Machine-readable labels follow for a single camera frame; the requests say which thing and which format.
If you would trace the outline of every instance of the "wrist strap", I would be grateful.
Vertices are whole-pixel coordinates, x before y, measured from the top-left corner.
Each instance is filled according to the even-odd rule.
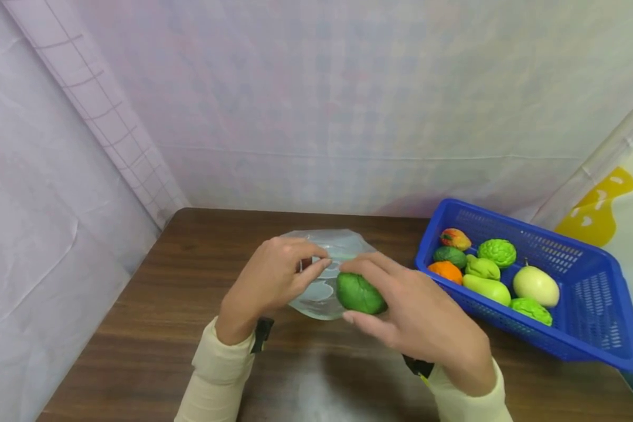
[[[435,364],[425,362],[423,360],[413,359],[406,355],[403,355],[403,360],[405,361],[406,366],[410,369],[410,372],[420,377],[422,381],[428,385],[428,379],[429,376],[431,376],[431,372],[434,369]]]
[[[256,342],[251,347],[251,354],[260,353],[265,347],[265,342],[270,338],[270,331],[274,325],[274,320],[261,316],[256,323]]]

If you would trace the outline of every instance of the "clear plastic bag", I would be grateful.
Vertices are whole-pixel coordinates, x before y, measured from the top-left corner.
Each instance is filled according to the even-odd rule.
[[[308,239],[328,250],[333,259],[333,263],[289,305],[313,319],[330,321],[341,317],[345,310],[335,297],[335,281],[340,272],[338,267],[360,253],[375,252],[375,248],[351,230],[296,230],[282,236]]]

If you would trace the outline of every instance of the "white curtain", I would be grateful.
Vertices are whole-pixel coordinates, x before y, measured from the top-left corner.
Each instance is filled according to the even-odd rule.
[[[37,417],[157,232],[0,3],[0,422]]]
[[[633,0],[2,3],[0,421],[181,207],[553,227],[633,145]]]
[[[546,222],[633,143],[633,0],[67,4],[198,207]]]

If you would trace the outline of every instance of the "beige sleeve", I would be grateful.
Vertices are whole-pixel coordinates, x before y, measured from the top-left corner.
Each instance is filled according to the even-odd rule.
[[[499,365],[493,360],[497,384],[487,396],[471,397],[455,388],[440,365],[428,379],[429,390],[436,398],[441,422],[512,422],[504,403],[504,379]]]
[[[241,393],[249,378],[255,334],[236,346],[218,341],[216,319],[202,333],[192,359],[194,372],[174,422],[234,422]],[[429,389],[436,397],[442,422],[511,422],[504,404],[504,381],[494,362],[497,384],[489,395],[470,397],[455,388],[440,365],[432,370]]]
[[[194,372],[174,422],[234,422],[241,393],[249,378],[255,334],[236,346],[226,346],[216,335],[217,317],[202,333],[192,366]]]

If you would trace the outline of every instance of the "blue plastic basket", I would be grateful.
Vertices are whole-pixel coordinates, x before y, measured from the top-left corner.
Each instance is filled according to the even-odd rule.
[[[502,271],[512,297],[513,276],[525,265],[539,267],[560,286],[560,302],[552,308],[547,327],[427,270],[446,228],[458,228],[473,245],[507,239],[516,246],[517,261]],[[424,233],[415,258],[417,268],[459,303],[468,314],[481,317],[562,360],[601,360],[633,370],[633,306],[616,259],[600,248],[520,222],[459,200],[441,201]]]

